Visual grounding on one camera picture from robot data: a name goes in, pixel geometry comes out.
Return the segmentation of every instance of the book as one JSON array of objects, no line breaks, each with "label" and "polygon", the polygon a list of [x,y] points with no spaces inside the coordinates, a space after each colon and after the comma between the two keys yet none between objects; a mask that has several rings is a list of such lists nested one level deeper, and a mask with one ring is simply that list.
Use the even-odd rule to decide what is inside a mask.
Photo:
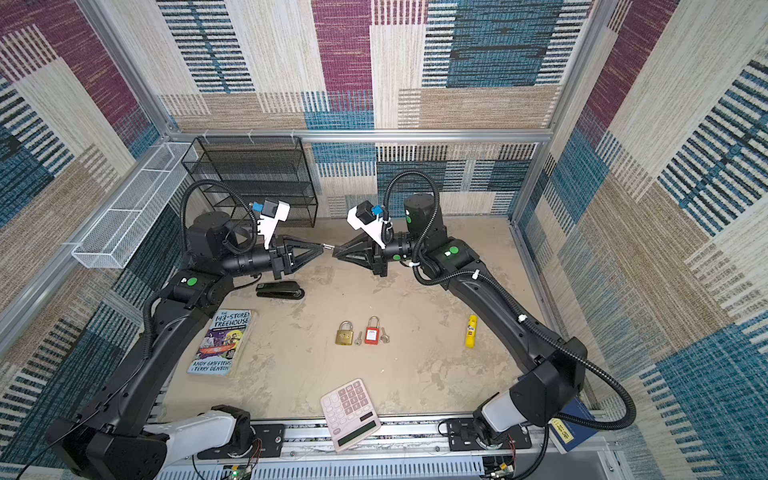
[{"label": "book", "polygon": [[226,375],[250,323],[250,310],[218,310],[187,373]]},{"label": "book", "polygon": [[[565,408],[562,409],[562,412],[573,415],[574,417],[594,420],[594,415],[589,412],[587,406],[582,403],[578,397],[571,400]],[[547,427],[549,428],[550,433],[549,438],[560,453],[570,452],[598,432],[597,430],[589,429],[581,425],[575,425],[574,423],[560,419],[550,420]]]}]

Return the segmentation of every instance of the red padlock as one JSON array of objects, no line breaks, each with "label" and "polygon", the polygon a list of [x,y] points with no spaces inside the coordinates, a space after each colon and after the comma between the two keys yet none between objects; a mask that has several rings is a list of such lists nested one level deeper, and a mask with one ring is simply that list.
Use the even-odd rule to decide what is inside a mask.
[{"label": "red padlock", "polygon": [[[373,319],[376,319],[376,326],[371,326]],[[366,327],[366,343],[369,345],[379,345],[379,317],[372,316],[368,319]]]}]

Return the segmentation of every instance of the blue notebook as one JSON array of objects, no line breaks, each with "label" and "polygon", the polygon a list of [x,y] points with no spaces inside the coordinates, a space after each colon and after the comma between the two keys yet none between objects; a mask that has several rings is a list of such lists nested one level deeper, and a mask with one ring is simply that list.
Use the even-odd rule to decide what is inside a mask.
[{"label": "blue notebook", "polygon": [[[594,420],[594,416],[589,412],[587,406],[581,403],[578,397],[571,400],[562,409],[562,412],[575,417]],[[587,427],[560,419],[552,419],[549,423],[549,438],[560,453],[570,452],[597,432],[597,430],[588,429]]]}]

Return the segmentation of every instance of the pink calculator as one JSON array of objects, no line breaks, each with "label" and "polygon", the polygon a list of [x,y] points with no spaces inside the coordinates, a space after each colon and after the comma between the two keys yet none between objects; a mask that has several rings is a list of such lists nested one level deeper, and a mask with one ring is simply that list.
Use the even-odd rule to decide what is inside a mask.
[{"label": "pink calculator", "polygon": [[346,450],[382,426],[361,379],[354,379],[320,399],[333,448]]}]

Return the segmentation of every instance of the black wire shelf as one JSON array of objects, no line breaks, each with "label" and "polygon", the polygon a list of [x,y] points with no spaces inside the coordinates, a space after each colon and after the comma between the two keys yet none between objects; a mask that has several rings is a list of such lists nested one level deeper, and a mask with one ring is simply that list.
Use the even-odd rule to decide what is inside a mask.
[{"label": "black wire shelf", "polygon": [[[224,182],[246,202],[266,198],[290,204],[286,227],[314,227],[317,193],[301,140],[295,137],[198,137],[192,142],[199,160],[182,162],[195,180]],[[215,210],[234,220],[247,218],[222,187],[204,188],[203,195]]]}]

